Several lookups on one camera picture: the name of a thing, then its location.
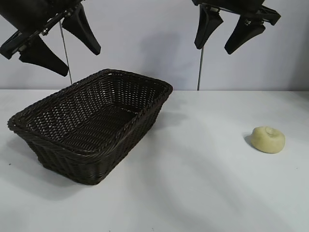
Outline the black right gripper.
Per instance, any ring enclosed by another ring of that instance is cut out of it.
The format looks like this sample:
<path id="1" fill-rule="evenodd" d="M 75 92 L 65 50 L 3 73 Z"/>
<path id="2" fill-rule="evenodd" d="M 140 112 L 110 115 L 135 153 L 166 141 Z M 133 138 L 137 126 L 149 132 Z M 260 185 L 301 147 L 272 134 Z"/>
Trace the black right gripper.
<path id="1" fill-rule="evenodd" d="M 199 23 L 195 46 L 202 49 L 211 34 L 224 22 L 219 11 L 240 15 L 234 31 L 225 44 L 226 52 L 231 55 L 240 46 L 255 36 L 262 34 L 266 27 L 264 21 L 275 25 L 281 15 L 263 5 L 263 0 L 192 0 L 200 5 Z"/>

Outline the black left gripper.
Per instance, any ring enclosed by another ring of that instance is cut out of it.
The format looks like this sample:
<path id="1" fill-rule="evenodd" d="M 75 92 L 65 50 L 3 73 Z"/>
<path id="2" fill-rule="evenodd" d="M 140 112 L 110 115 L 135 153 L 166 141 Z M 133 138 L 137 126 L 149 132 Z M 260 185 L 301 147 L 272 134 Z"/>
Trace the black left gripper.
<path id="1" fill-rule="evenodd" d="M 0 15 L 13 25 L 14 33 L 1 47 L 0 53 L 10 59 L 17 50 L 39 34 L 46 35 L 62 18 L 62 27 L 79 39 L 93 54 L 100 54 L 100 44 L 87 21 L 80 0 L 2 0 Z M 45 42 L 37 37 L 20 51 L 19 60 L 23 63 L 49 69 L 67 76 L 68 66 Z"/>

